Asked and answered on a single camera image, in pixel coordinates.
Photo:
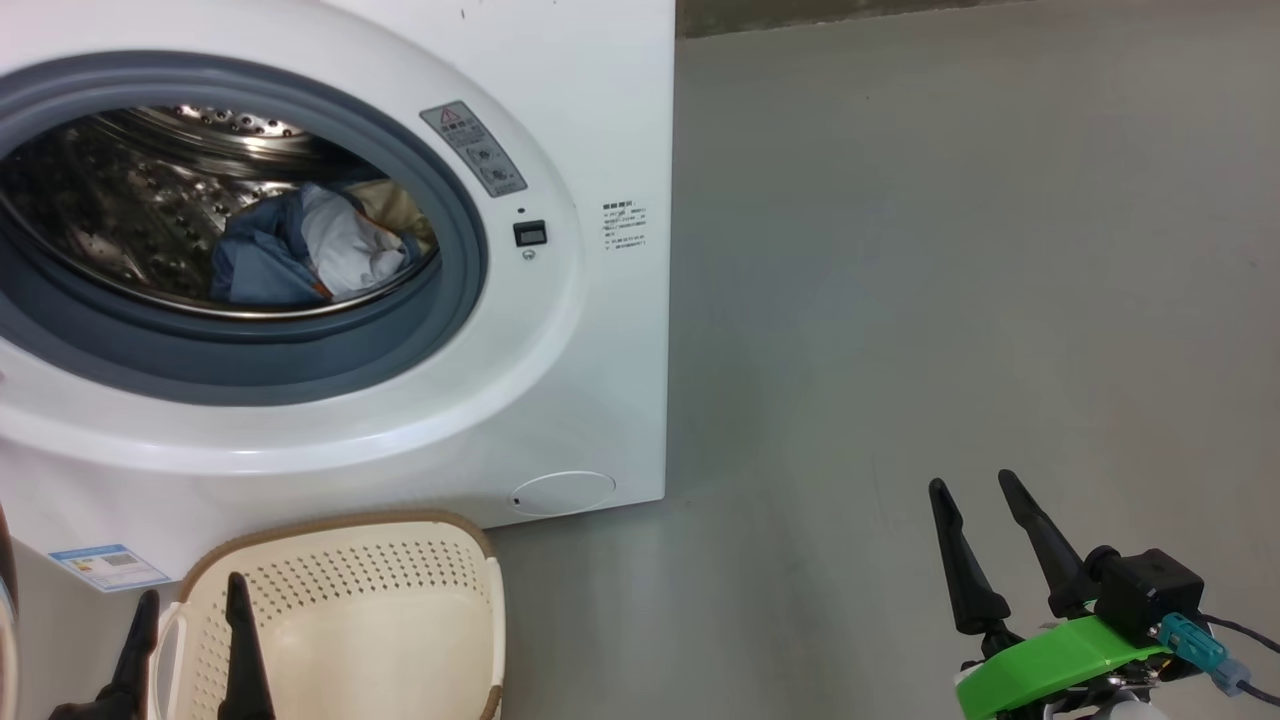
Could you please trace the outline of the blue bear print garment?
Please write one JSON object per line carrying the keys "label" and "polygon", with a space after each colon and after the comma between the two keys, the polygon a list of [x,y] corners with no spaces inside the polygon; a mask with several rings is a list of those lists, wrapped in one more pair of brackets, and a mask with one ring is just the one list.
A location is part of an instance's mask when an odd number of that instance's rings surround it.
{"label": "blue bear print garment", "polygon": [[243,307],[303,309],[384,290],[429,252],[413,232],[378,218],[355,191],[307,183],[228,219],[212,251],[209,297]]}

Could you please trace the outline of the round white filter cover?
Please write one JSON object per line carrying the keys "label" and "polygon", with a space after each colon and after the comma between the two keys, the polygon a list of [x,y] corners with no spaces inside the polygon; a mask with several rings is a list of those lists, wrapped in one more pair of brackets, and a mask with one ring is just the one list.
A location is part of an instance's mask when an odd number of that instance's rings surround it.
{"label": "round white filter cover", "polygon": [[529,518],[558,518],[598,509],[611,498],[616,487],[612,477],[596,471],[558,471],[513,489],[509,505]]}

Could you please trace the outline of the cream perforated laundry basket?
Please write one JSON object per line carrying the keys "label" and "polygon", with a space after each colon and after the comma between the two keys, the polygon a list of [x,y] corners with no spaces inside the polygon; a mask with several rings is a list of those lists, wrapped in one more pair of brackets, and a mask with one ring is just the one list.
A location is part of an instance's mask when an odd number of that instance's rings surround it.
{"label": "cream perforated laundry basket", "polygon": [[442,510],[228,541],[161,614],[146,720],[218,720],[230,573],[248,584],[276,720],[500,720],[506,594],[485,534]]}

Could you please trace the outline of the grey rubber door gasket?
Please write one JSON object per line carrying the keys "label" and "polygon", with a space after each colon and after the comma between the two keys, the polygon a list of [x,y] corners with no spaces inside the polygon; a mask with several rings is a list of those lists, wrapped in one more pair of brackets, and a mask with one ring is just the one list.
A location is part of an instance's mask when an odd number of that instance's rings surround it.
{"label": "grey rubber door gasket", "polygon": [[404,124],[330,85],[191,53],[96,53],[0,74],[0,156],[38,132],[123,108],[229,108],[300,126],[403,184],[439,252],[420,275],[357,307],[243,320],[154,304],[28,245],[0,209],[0,340],[122,392],[204,406],[307,404],[424,363],[466,323],[486,275],[476,199]]}

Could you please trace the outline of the white front-load washing machine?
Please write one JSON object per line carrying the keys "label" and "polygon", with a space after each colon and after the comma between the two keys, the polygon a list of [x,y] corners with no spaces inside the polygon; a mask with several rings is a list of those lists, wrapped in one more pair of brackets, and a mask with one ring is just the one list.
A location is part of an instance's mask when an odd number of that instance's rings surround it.
{"label": "white front-load washing machine", "polygon": [[[0,505],[49,555],[124,544],[173,582],[253,530],[392,509],[527,521],[558,471],[664,493],[676,0],[0,0],[0,74],[96,53],[283,69],[374,105],[472,192],[486,275],[458,332],[366,389],[282,406],[122,392],[0,340]],[[419,117],[463,101],[527,188],[490,197]],[[549,241],[517,247],[513,224]]]}

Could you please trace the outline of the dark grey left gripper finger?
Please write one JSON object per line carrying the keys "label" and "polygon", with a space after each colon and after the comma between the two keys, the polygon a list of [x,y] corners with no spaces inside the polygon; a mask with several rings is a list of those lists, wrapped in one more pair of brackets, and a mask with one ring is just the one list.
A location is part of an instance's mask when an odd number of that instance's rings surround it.
{"label": "dark grey left gripper finger", "polygon": [[276,720],[247,580],[228,577],[225,621],[230,628],[227,688],[218,720]]}
{"label": "dark grey left gripper finger", "polygon": [[138,598],[111,680],[99,692],[96,720],[146,720],[148,661],[157,643],[156,591]]}

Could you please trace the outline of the grey warning sticker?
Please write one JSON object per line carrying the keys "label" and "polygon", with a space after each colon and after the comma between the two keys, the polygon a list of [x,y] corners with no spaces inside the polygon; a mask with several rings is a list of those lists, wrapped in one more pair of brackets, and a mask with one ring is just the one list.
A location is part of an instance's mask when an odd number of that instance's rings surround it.
{"label": "grey warning sticker", "polygon": [[419,117],[458,155],[490,197],[529,187],[509,154],[466,102],[429,108]]}

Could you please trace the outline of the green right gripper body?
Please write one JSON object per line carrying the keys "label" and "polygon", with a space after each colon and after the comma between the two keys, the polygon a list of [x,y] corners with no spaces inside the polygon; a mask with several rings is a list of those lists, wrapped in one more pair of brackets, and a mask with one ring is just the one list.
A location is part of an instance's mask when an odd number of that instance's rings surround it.
{"label": "green right gripper body", "polygon": [[1166,720],[1151,703],[1172,667],[1161,644],[1138,648],[1093,615],[978,637],[980,659],[955,678],[964,720]]}

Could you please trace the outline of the perforated steel washer drum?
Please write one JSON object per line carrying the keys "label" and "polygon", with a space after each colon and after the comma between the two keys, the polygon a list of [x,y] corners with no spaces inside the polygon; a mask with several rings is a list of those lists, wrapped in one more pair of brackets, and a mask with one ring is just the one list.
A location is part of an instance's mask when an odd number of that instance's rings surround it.
{"label": "perforated steel washer drum", "polygon": [[439,249],[364,299],[287,310],[214,302],[215,243],[229,218],[264,199],[379,179],[397,182],[276,118],[189,104],[123,108],[41,131],[0,156],[0,209],[28,245],[122,293],[205,316],[319,316],[410,283]]}

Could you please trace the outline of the blue energy label sticker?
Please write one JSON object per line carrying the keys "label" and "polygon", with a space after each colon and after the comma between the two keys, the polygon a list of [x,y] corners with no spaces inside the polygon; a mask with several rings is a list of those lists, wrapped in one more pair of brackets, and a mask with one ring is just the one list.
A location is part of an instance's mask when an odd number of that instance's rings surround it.
{"label": "blue energy label sticker", "polygon": [[105,544],[50,553],[60,568],[102,593],[165,585],[164,571],[145,561],[124,544]]}

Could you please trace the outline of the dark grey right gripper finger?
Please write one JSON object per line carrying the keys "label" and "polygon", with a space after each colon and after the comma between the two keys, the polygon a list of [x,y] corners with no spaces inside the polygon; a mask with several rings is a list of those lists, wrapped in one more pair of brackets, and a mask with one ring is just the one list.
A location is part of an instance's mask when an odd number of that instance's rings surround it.
{"label": "dark grey right gripper finger", "polygon": [[945,480],[931,480],[928,496],[956,630],[964,635],[1006,632],[1005,621],[1011,615],[1007,601],[991,588],[982,571]]}
{"label": "dark grey right gripper finger", "polygon": [[1084,618],[1098,589],[1080,555],[1014,471],[1000,470],[998,484],[1015,523],[1027,533],[1050,588],[1050,611],[1057,619]]}

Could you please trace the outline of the black round glass washer door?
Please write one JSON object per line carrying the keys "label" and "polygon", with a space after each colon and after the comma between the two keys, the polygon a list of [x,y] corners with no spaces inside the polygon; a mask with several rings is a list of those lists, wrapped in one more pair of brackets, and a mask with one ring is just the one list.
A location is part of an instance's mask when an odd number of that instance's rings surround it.
{"label": "black round glass washer door", "polygon": [[20,694],[19,597],[12,533],[0,505],[0,720],[17,720]]}

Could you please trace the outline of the cream fabric garment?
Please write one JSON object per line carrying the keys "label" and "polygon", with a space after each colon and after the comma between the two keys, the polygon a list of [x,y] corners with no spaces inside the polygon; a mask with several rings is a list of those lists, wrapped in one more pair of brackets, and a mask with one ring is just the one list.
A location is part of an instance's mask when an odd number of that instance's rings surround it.
{"label": "cream fabric garment", "polygon": [[434,256],[438,242],[433,224],[399,183],[374,179],[351,184],[346,192],[371,222],[397,236],[412,237],[424,258]]}

